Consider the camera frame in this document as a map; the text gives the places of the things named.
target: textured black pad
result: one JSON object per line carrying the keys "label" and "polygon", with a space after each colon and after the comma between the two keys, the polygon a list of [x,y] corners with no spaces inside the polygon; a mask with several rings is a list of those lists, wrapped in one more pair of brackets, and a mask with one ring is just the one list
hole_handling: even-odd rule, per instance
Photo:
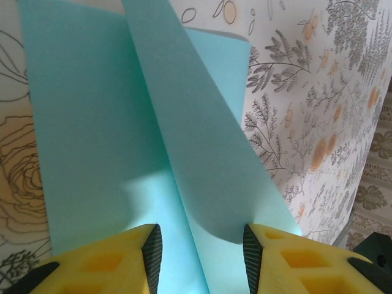
{"label": "textured black pad", "polygon": [[247,283],[250,294],[257,294],[262,267],[263,246],[249,225],[245,225],[243,241]]}
{"label": "textured black pad", "polygon": [[141,248],[150,294],[157,294],[162,261],[162,234],[160,226],[155,225]]}
{"label": "textured black pad", "polygon": [[384,294],[392,294],[392,276],[386,271],[355,257],[350,257],[347,261]]}
{"label": "textured black pad", "polygon": [[34,268],[16,284],[8,288],[4,294],[29,294],[59,266],[60,264],[58,262],[50,262]]}

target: black plastic part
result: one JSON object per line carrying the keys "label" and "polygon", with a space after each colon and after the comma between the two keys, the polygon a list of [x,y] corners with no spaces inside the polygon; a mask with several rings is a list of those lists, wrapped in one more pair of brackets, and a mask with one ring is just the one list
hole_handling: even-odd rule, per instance
{"label": "black plastic part", "polygon": [[373,263],[355,257],[350,257],[347,261],[384,294],[392,294],[392,276],[390,274]]}
{"label": "black plastic part", "polygon": [[387,273],[392,275],[392,240],[391,237],[372,233],[364,241],[362,241],[354,252],[365,256],[375,265],[378,265]]}
{"label": "black plastic part", "polygon": [[244,227],[244,261],[250,294],[257,294],[262,268],[263,246],[249,225]]}
{"label": "black plastic part", "polygon": [[160,226],[155,225],[141,248],[150,294],[157,294],[158,292],[162,250],[162,233],[160,231]]}
{"label": "black plastic part", "polygon": [[16,284],[12,285],[4,294],[29,294],[39,284],[41,284],[56,268],[60,266],[58,262],[50,262],[38,268],[34,268],[22,277]]}

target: floral wallpaper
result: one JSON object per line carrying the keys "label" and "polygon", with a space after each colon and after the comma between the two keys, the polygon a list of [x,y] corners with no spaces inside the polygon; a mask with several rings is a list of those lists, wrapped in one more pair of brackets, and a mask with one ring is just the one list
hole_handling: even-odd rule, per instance
{"label": "floral wallpaper", "polygon": [[[120,0],[71,0],[122,12]],[[242,128],[304,236],[390,232],[389,0],[170,0],[188,28],[248,40]],[[372,141],[379,120],[379,129]],[[366,162],[368,153],[375,162]],[[0,0],[0,293],[50,256],[17,1]]]}
{"label": "floral wallpaper", "polygon": [[392,237],[392,92],[385,97],[354,203],[347,248],[373,232]]}

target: light blue paper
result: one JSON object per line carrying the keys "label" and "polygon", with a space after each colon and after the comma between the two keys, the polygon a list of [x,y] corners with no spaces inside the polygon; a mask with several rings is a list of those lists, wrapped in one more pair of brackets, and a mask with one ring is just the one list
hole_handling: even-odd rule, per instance
{"label": "light blue paper", "polygon": [[167,0],[123,0],[210,293],[249,293],[246,223],[300,233]]}
{"label": "light blue paper", "polygon": [[186,32],[237,123],[241,125],[250,43],[194,29],[186,29]]}
{"label": "light blue paper", "polygon": [[53,253],[158,223],[159,293],[207,293],[125,16],[19,5]]}

